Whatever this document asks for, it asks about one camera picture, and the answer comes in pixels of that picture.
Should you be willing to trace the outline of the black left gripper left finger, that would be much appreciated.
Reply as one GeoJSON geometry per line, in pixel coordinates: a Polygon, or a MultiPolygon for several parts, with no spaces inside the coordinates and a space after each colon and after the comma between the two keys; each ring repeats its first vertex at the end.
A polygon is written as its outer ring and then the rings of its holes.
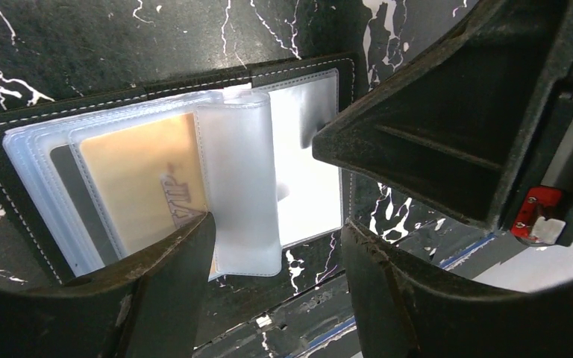
{"type": "Polygon", "coordinates": [[[0,357],[191,357],[215,237],[205,213],[64,286],[0,290],[0,357]]]}

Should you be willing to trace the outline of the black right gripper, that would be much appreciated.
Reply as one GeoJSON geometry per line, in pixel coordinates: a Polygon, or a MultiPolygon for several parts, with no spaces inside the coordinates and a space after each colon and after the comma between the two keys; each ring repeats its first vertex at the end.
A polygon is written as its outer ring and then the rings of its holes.
{"type": "Polygon", "coordinates": [[[479,1],[313,156],[529,246],[573,243],[573,1],[479,1]]]}

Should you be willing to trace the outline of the black leather card holder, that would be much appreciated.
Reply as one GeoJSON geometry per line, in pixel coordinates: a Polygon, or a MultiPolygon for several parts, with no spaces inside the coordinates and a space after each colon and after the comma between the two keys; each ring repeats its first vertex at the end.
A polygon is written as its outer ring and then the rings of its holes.
{"type": "Polygon", "coordinates": [[[276,275],[286,244],[328,233],[344,216],[342,172],[313,158],[312,140],[351,102],[354,77],[354,56],[344,53],[5,111],[0,200],[62,280],[107,267],[112,263],[101,261],[50,150],[69,146],[93,200],[71,131],[193,112],[207,212],[216,221],[210,278],[276,275]]]}

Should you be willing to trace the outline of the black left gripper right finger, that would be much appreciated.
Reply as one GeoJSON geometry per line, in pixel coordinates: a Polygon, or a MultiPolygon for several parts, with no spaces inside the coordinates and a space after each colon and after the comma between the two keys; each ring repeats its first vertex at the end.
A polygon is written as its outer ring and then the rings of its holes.
{"type": "Polygon", "coordinates": [[[573,280],[532,293],[489,286],[352,220],[341,247],[365,357],[573,357],[573,280]]]}

